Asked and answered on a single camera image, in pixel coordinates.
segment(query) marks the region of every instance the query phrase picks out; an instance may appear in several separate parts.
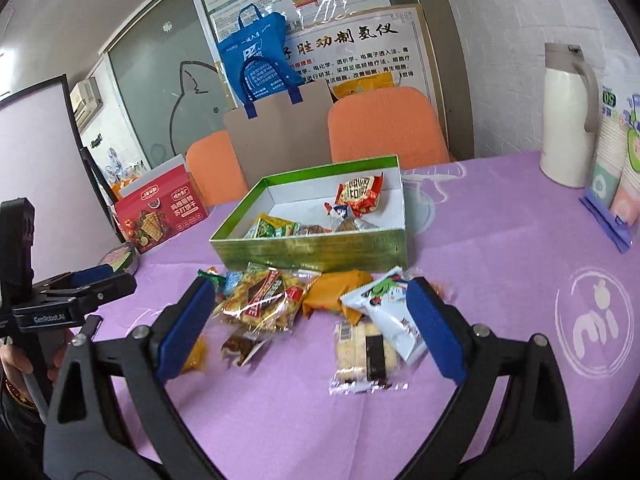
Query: human hand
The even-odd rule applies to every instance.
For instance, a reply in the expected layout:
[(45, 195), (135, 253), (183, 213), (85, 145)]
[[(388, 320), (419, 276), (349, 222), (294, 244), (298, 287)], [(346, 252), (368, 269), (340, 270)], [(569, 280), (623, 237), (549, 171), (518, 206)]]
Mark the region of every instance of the human hand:
[[(49, 380), (54, 384), (60, 372), (60, 365), (65, 356), (67, 343), (71, 341), (73, 336), (71, 330), (65, 329), (65, 344), (62, 345), (53, 356), (53, 367), (47, 371), (47, 377), (49, 377)], [(22, 377), (23, 373), (33, 373), (33, 365), (31, 365), (31, 362), (24, 352), (16, 346), (3, 344), (0, 346), (0, 361), (2, 361), (2, 368), (4, 368), (7, 380), (15, 386), (21, 394), (33, 402), (27, 385), (24, 383), (24, 378)]]

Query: blue bag strap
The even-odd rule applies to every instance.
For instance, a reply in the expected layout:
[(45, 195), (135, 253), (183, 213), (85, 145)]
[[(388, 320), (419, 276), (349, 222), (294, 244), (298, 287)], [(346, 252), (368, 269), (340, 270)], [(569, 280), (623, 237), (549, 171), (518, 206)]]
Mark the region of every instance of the blue bag strap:
[(249, 85), (246, 82), (246, 76), (244, 75), (244, 72), (246, 71), (247, 67), (253, 62), (267, 63), (268, 65), (271, 66), (271, 68), (273, 68), (275, 73), (278, 75), (278, 77), (282, 81), (283, 85), (286, 86), (287, 91), (289, 92), (289, 97), (291, 99), (292, 105), (301, 103), (303, 101), (302, 94), (300, 93), (300, 88), (298, 88), (298, 86), (296, 86), (290, 80), (288, 80), (289, 79), (288, 76), (285, 76), (282, 73), (282, 71), (277, 67), (275, 62), (273, 62), (271, 59), (268, 59), (266, 57), (251, 56), (245, 59), (244, 63), (240, 67), (240, 86), (242, 87), (242, 90), (245, 92), (246, 100), (247, 100), (247, 102), (244, 104), (244, 110), (246, 111), (246, 115), (249, 119), (255, 119), (258, 116), (258, 113), (255, 111), (255, 105), (254, 105), (254, 101), (256, 100), (256, 97), (254, 93), (251, 92), (251, 90), (249, 89)]
[(259, 20), (262, 19), (262, 15), (260, 13), (260, 9), (258, 9), (258, 7), (255, 4), (249, 4), (245, 8), (241, 9), (240, 12), (238, 12), (238, 26), (240, 28), (244, 28), (244, 23), (242, 23), (242, 13), (245, 12), (247, 9), (251, 9), (251, 7), (253, 7), (255, 9), (255, 13), (258, 16), (258, 19)]

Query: beige paper bag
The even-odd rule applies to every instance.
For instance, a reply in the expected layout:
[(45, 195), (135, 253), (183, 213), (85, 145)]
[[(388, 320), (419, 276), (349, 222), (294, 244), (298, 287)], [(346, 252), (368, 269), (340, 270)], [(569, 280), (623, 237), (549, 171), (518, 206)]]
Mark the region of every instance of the beige paper bag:
[(327, 83), (320, 80), (227, 112), (226, 129), (247, 185), (271, 174), (330, 164), (332, 105)]

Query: gold bracelet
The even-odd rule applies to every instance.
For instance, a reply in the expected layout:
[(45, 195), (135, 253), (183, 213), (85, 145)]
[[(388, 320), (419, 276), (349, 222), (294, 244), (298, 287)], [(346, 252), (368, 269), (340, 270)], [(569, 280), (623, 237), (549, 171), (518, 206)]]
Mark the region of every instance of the gold bracelet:
[(13, 386), (6, 377), (4, 378), (4, 385), (6, 386), (6, 390), (9, 392), (9, 395), (11, 395), (23, 408), (26, 408), (27, 410), (38, 410), (36, 405), (21, 394), (20, 390)]

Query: thermos lid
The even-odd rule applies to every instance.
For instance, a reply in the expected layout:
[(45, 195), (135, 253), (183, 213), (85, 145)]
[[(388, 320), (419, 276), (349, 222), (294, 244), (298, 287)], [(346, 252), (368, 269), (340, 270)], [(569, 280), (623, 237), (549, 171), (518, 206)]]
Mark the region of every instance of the thermos lid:
[(577, 74), (575, 61), (584, 61), (580, 45), (545, 43), (545, 67)]

